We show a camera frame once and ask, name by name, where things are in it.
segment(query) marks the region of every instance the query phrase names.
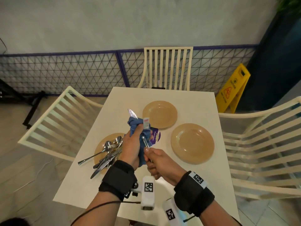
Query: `left hand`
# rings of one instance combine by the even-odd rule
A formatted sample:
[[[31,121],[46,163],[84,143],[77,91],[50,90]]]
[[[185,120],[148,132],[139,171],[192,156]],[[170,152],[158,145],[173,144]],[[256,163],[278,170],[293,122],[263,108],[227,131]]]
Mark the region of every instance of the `left hand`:
[[[143,124],[140,124],[135,129],[135,132],[130,137],[130,131],[123,137],[122,152],[119,156],[119,160],[122,160],[130,164],[134,170],[139,166],[138,153],[140,149],[139,137],[143,131]]]

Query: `hand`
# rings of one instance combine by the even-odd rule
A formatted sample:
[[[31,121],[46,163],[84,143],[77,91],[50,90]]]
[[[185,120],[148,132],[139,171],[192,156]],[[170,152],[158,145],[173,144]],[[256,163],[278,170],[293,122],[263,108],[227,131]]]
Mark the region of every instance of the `hand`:
[[[130,137],[130,131],[123,137],[122,140],[122,152],[119,156],[119,160],[122,160],[128,164],[130,164],[134,170],[136,170],[139,166],[139,158],[138,153],[140,149],[140,141],[139,137],[143,131],[143,124],[140,124],[135,129],[135,132]]]
[[[144,148],[144,153],[148,171],[156,180],[162,176],[165,181],[176,186],[187,172],[161,149]]]

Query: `beige plate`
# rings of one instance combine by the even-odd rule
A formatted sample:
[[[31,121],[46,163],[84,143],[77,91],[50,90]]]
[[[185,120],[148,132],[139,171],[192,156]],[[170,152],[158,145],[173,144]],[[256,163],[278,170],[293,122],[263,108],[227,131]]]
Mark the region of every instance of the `beige plate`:
[[[99,142],[99,144],[97,145],[96,149],[95,149],[95,154],[98,152],[101,152],[104,148],[104,144],[106,143],[106,141],[110,140],[112,143],[114,142],[114,140],[118,137],[121,136],[123,137],[124,133],[114,133],[111,135],[108,135],[107,137],[104,137],[103,140],[101,140]],[[106,155],[108,154],[108,152],[103,152],[100,153],[99,155],[94,157],[94,163],[97,164],[99,163],[100,159],[103,159]],[[107,168],[105,167],[104,169],[101,170],[102,174],[105,174],[107,172]]]
[[[182,124],[171,134],[171,148],[184,162],[200,164],[211,158],[214,140],[205,128],[197,124]]]
[[[154,101],[145,106],[142,116],[149,117],[150,125],[154,128],[168,128],[177,121],[178,112],[169,102]]]

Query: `black cable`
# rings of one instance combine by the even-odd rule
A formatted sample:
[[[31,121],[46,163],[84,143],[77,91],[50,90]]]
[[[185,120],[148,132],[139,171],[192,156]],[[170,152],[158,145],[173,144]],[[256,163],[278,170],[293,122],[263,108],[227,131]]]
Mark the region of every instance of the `black cable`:
[[[1,40],[1,42],[3,43],[3,45],[4,45],[4,47],[5,47],[5,49],[6,49],[6,51],[4,51],[2,54],[4,54],[5,52],[7,52],[7,47],[6,47],[6,45],[5,45],[5,43],[3,42],[3,40],[0,38],[0,40]]]
[[[107,204],[113,204],[113,203],[132,203],[132,204],[141,204],[140,201],[135,201],[135,202],[132,202],[132,201],[110,201],[110,202],[106,202],[106,203],[102,203],[100,205],[97,205],[95,207],[93,207],[92,209],[89,209],[87,212],[84,212],[82,213],[81,215],[79,215],[73,222],[70,226],[72,226],[79,218],[81,218],[82,216],[86,215],[87,213],[91,212],[92,210],[94,209],[97,209],[101,206],[104,206],[104,205],[107,205]]]
[[[190,218],[188,218],[186,220],[183,220],[183,222],[185,223],[185,222],[189,221],[190,219],[192,219],[193,217],[195,217],[195,215],[193,215],[192,217],[190,217]]]

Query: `right hand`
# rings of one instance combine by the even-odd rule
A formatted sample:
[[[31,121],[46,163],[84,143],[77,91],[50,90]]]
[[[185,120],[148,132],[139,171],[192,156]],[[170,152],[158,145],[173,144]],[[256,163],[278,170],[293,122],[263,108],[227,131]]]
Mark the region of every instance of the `right hand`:
[[[176,186],[187,172],[161,149],[144,148],[144,153],[148,171],[156,180],[162,176],[165,181]]]

